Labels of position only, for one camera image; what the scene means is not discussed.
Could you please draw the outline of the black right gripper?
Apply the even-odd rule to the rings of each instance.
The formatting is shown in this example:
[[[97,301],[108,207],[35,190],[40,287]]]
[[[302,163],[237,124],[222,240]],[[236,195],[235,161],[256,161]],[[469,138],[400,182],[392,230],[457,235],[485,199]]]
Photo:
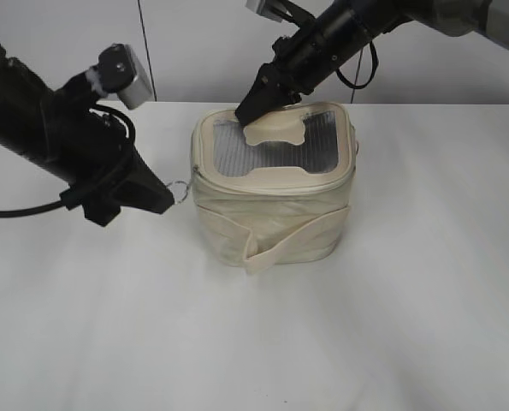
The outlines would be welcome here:
[[[332,74],[347,87],[358,89],[340,68],[364,47],[365,27],[353,16],[321,16],[291,38],[277,40],[274,63],[260,67],[250,91],[234,112],[240,126],[296,104],[296,92],[311,94]],[[286,84],[287,77],[292,88]]]

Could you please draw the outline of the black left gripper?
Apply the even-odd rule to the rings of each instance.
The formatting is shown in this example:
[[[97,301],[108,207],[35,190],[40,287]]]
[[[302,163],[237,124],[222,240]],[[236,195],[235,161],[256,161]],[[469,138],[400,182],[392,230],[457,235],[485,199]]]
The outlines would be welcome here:
[[[98,226],[111,223],[123,207],[164,214],[174,205],[174,195],[140,162],[133,122],[120,111],[105,111],[104,118],[110,126],[124,124],[126,135],[118,143],[118,153],[108,165],[60,193],[63,206],[69,211],[80,207],[84,217]]]

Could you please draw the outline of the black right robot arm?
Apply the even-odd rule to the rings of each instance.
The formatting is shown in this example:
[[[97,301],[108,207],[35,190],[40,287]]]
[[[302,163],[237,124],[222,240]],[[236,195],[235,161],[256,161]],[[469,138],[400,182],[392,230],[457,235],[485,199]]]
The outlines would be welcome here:
[[[375,39],[410,21],[448,37],[478,33],[509,50],[509,1],[339,0],[319,16],[292,1],[250,1],[247,7],[266,19],[292,23],[298,30],[272,45],[272,61],[259,68],[234,112],[241,127],[299,103],[332,74],[352,90],[364,89],[349,81],[341,67],[368,47],[371,69],[376,71]]]

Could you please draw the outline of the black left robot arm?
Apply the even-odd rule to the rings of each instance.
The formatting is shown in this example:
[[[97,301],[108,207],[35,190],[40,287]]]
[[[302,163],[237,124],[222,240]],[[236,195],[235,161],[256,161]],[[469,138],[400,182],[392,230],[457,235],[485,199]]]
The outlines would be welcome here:
[[[96,64],[52,90],[0,44],[0,146],[68,184],[57,201],[0,211],[0,218],[80,207],[104,227],[124,207],[163,214],[174,205],[173,193],[135,147],[133,122],[100,103],[110,94],[130,110],[151,98],[150,80],[130,45],[111,45]]]

